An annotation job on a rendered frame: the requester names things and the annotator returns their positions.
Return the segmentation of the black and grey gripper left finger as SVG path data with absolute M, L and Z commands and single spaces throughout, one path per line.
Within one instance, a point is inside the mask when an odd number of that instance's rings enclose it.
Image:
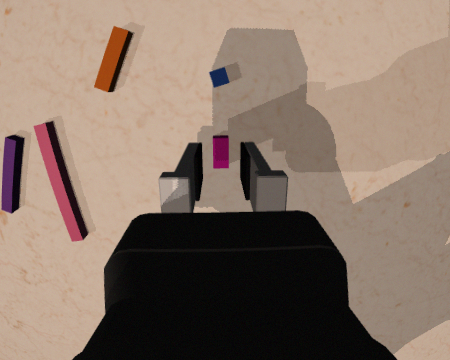
M 158 181 L 161 213 L 194 213 L 203 182 L 202 143 L 188 143 L 175 171 Z

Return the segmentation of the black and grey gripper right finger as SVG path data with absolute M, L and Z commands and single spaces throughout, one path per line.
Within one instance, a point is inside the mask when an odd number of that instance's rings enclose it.
M 240 143 L 240 179 L 253 212 L 286 211 L 288 176 L 271 170 L 254 142 Z

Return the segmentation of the pink rod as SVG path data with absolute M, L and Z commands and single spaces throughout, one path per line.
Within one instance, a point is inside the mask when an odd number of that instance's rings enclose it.
M 62 156 L 53 121 L 34 126 L 44 164 L 73 241 L 82 241 L 88 235 Z

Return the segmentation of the magenta rod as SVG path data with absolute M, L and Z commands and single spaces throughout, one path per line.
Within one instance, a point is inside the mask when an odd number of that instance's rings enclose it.
M 213 169 L 229 168 L 228 135 L 213 136 Z

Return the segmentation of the orange rod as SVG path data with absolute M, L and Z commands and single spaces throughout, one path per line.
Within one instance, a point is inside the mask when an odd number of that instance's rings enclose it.
M 114 88 L 133 33 L 114 26 L 94 87 L 106 92 Z

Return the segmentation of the purple rod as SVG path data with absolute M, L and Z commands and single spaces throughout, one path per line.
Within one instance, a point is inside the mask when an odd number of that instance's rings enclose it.
M 16 135 L 5 137 L 1 210 L 11 214 L 19 209 L 23 145 L 22 137 Z

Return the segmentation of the small blue cube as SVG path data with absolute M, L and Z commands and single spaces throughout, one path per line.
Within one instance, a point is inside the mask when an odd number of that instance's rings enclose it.
M 214 88 L 230 83 L 225 67 L 209 72 Z

